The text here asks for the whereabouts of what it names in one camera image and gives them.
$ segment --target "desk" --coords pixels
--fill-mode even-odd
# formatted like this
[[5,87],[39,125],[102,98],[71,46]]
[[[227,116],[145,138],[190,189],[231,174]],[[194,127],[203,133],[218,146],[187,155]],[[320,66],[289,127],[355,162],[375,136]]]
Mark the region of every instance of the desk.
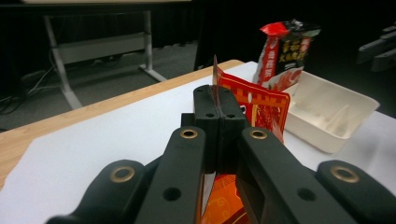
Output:
[[[229,61],[219,67],[251,80],[257,64]],[[69,214],[111,161],[145,165],[158,158],[170,133],[180,126],[181,113],[192,112],[192,90],[210,84],[211,74],[206,68],[0,134],[0,219],[43,223],[48,217]],[[374,112],[334,154],[286,131],[284,140],[297,160],[312,170],[322,161],[347,161],[396,194],[393,133],[396,119]]]
[[[221,63],[219,66],[223,69],[228,69],[240,64],[242,64],[242,62],[232,60],[226,63]],[[210,75],[212,75],[211,68],[198,70],[196,72],[172,78],[137,91],[131,91],[93,105],[87,105],[49,119],[43,119],[5,133],[0,133],[0,187],[2,188],[4,186],[5,179],[9,172],[18,163],[30,143],[37,137],[55,132],[85,119],[105,114],[106,112],[115,110],[122,106],[132,104],[152,95]]]
[[152,69],[151,12],[144,11],[143,15],[145,27],[145,31],[143,33],[113,36],[62,45],[57,44],[55,34],[52,30],[50,17],[44,16],[44,22],[49,36],[49,44],[56,64],[56,71],[62,82],[61,90],[72,109],[80,108],[82,107],[82,104],[70,87],[66,69],[64,67],[66,63],[76,63],[118,53],[144,49],[146,63],[139,67],[146,74],[159,81],[166,80],[165,77]]

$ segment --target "white container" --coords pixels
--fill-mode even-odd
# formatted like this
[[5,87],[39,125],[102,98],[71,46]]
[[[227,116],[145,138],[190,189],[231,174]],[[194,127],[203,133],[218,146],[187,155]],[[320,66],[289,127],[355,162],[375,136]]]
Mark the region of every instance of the white container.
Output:
[[370,97],[307,72],[284,92],[291,98],[285,129],[328,153],[339,151],[379,107]]

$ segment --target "brass screw hole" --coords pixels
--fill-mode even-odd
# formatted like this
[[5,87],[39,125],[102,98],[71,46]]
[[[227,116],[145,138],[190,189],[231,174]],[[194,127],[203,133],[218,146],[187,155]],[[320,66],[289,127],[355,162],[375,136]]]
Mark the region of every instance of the brass screw hole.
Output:
[[331,169],[332,175],[337,179],[345,181],[347,183],[357,183],[359,176],[351,169],[344,166],[333,166]]
[[250,136],[257,139],[264,139],[267,137],[267,133],[263,131],[254,130],[250,132]]
[[184,138],[194,138],[198,136],[198,132],[193,129],[183,130],[180,135]]
[[110,175],[110,180],[114,183],[123,183],[134,177],[134,168],[131,166],[120,166],[115,168]]

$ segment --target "red snack package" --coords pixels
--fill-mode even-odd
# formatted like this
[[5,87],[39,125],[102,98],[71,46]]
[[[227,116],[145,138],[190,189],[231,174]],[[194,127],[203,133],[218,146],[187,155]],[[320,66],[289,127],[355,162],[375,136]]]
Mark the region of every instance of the red snack package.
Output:
[[238,195],[235,175],[218,175],[201,218],[201,224],[248,224],[248,215]]
[[267,39],[258,61],[254,81],[274,91],[283,91],[295,84],[304,69],[304,61],[318,25],[297,20],[264,25]]
[[271,91],[242,78],[224,73],[218,68],[218,84],[233,92],[252,127],[265,128],[283,143],[283,131],[290,104],[290,96]]

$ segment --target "white paper sheet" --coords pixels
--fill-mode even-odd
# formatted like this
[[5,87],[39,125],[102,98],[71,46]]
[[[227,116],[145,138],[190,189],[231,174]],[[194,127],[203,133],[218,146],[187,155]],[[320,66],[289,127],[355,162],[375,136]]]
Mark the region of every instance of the white paper sheet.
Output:
[[[226,72],[251,80],[256,63]],[[163,154],[181,113],[192,113],[192,91],[211,77],[151,96],[104,115],[37,138],[0,191],[1,224],[42,224],[67,215],[92,180],[118,160],[143,164]],[[316,170],[332,159],[358,165],[396,194],[396,119],[374,114],[339,153],[329,155],[285,132],[285,145],[305,166]]]

